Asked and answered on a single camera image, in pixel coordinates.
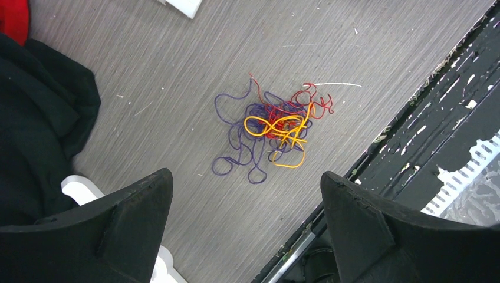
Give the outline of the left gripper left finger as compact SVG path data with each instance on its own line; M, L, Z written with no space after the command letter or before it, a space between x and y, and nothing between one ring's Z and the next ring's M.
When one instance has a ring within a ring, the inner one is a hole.
M149 282L173 197L162 168L33 225L1 228L2 282Z

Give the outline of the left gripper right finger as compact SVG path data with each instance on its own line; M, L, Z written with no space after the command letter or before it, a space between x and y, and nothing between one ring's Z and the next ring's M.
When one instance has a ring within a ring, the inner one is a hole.
M333 172L320 183L341 282L498 282L499 226L427 215Z

